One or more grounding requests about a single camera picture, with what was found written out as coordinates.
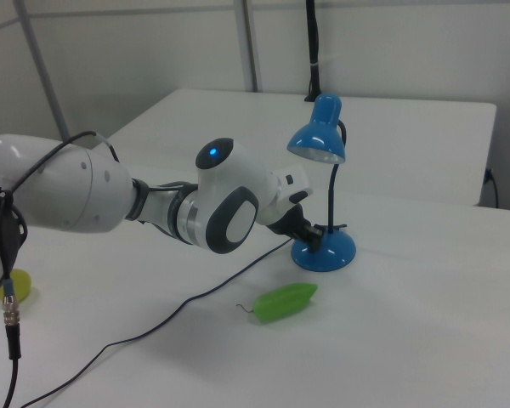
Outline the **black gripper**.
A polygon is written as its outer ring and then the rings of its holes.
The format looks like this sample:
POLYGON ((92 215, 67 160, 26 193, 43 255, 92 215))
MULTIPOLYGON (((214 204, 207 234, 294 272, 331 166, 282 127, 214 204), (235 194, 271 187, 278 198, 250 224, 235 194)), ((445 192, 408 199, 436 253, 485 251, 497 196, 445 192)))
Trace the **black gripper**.
POLYGON ((286 235, 293 240, 308 242, 310 252, 318 252, 321 248, 326 228, 318 224, 312 225, 303 214, 303 207, 296 204, 278 221, 268 224, 267 228, 277 235, 286 235))

